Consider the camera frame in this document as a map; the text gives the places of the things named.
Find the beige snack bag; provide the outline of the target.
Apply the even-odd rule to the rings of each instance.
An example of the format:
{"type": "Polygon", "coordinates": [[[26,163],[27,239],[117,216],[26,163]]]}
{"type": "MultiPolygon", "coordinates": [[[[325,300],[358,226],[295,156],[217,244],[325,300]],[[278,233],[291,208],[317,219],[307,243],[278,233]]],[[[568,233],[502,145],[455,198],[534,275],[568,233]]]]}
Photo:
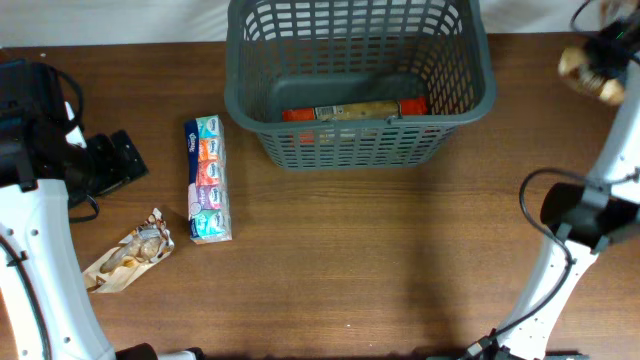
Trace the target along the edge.
{"type": "Polygon", "coordinates": [[[625,99],[624,85],[617,79],[597,74],[581,48],[564,49],[558,64],[558,74],[574,91],[596,98],[602,103],[618,106],[625,99]]]}

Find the Kleenex tissue multipack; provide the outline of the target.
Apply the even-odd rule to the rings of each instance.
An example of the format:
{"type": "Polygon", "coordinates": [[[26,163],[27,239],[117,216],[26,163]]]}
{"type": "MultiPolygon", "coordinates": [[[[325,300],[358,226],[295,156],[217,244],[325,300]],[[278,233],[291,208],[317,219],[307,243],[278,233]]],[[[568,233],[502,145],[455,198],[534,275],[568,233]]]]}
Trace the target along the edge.
{"type": "Polygon", "coordinates": [[[217,115],[184,124],[188,157],[188,220],[197,244],[232,239],[224,128],[217,115]]]}

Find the orange spaghetti package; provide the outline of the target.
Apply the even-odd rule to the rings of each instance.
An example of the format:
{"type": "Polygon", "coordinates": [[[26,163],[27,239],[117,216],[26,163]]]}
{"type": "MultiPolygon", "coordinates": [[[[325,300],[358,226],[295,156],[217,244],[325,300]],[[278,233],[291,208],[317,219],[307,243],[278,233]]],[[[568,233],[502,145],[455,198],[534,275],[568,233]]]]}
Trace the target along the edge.
{"type": "MultiPolygon", "coordinates": [[[[424,96],[410,99],[360,102],[343,105],[318,106],[285,110],[282,118],[285,122],[339,122],[370,119],[393,120],[403,116],[423,116],[428,114],[424,96]]],[[[312,130],[301,131],[298,135],[287,135],[287,146],[293,148],[295,138],[300,145],[330,144],[338,139],[352,142],[356,137],[354,130],[338,129],[323,131],[315,135],[312,130]]]]}

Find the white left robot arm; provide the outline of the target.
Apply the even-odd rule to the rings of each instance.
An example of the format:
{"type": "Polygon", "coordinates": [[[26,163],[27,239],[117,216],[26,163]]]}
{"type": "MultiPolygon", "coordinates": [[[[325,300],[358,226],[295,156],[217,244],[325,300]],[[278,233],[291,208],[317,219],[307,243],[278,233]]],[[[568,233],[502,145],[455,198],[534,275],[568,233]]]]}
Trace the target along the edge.
{"type": "Polygon", "coordinates": [[[1,293],[22,359],[153,359],[142,343],[115,350],[89,301],[167,258],[162,214],[149,217],[88,269],[77,261],[70,210],[147,173],[128,134],[83,135],[68,74],[44,63],[1,66],[1,293]]]}

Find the brown nut snack pouch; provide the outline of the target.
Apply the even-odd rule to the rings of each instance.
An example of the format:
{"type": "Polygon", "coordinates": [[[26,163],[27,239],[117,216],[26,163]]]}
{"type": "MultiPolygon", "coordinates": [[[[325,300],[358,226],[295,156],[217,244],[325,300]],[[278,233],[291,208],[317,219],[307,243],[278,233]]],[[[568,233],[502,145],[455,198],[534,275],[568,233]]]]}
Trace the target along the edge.
{"type": "Polygon", "coordinates": [[[85,287],[89,293],[121,292],[174,248],[163,214],[154,208],[141,225],[83,271],[85,287]]]}

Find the grey plastic basket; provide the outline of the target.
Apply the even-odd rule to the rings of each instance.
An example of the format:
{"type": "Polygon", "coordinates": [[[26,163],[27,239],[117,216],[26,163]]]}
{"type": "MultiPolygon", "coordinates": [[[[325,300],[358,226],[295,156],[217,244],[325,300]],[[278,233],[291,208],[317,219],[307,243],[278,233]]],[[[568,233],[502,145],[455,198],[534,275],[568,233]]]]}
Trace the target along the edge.
{"type": "Polygon", "coordinates": [[[225,105],[289,170],[410,167],[428,161],[496,98],[475,1],[233,1],[225,105]],[[424,96],[428,114],[285,122],[285,110],[424,96]],[[352,142],[287,146],[287,135],[354,130],[352,142]]]}

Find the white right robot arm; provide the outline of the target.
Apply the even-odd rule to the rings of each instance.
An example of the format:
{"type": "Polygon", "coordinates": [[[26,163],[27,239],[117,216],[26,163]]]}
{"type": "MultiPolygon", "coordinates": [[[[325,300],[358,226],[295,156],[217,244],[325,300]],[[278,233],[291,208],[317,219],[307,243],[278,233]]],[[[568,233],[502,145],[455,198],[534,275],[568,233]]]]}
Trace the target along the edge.
{"type": "Polygon", "coordinates": [[[588,175],[565,177],[547,193],[531,225],[543,244],[531,277],[506,320],[470,345],[466,359],[542,359],[549,337],[582,275],[608,247],[639,233],[639,13],[633,11],[583,47],[577,70],[609,80],[625,73],[619,110],[588,175]]]}

